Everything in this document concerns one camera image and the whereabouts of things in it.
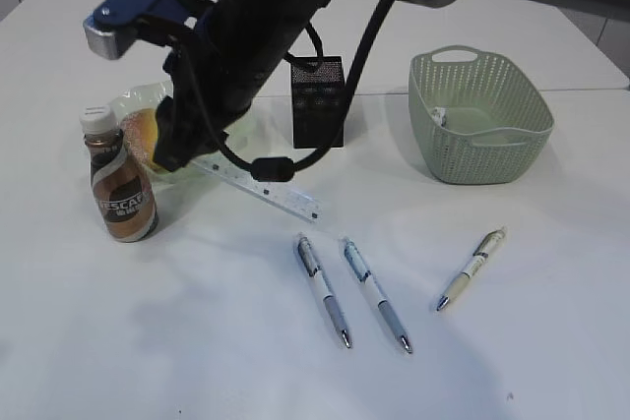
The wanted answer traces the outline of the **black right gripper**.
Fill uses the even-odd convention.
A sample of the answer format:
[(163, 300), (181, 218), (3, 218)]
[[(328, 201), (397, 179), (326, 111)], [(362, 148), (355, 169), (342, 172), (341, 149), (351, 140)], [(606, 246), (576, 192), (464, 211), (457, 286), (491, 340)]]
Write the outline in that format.
[(161, 104), (153, 163), (173, 173), (215, 146), (204, 115), (218, 133), (247, 113), (316, 11), (330, 0), (217, 0), (203, 21), (208, 50), (195, 64), (204, 96), (188, 90)]

